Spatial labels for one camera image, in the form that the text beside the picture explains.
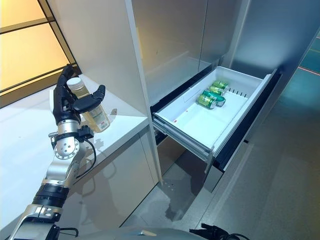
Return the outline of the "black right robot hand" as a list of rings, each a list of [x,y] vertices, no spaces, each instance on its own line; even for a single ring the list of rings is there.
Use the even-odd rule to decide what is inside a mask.
[[[226,240],[229,236],[227,231],[215,225],[202,223],[201,228],[204,230],[203,238],[207,240]]]

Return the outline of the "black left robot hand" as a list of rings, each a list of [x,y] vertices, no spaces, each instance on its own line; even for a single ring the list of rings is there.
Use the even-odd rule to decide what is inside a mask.
[[[81,122],[80,114],[92,111],[103,101],[106,87],[100,85],[98,89],[82,98],[78,98],[67,85],[75,73],[71,64],[64,66],[53,90],[53,116],[58,124],[64,120]]]

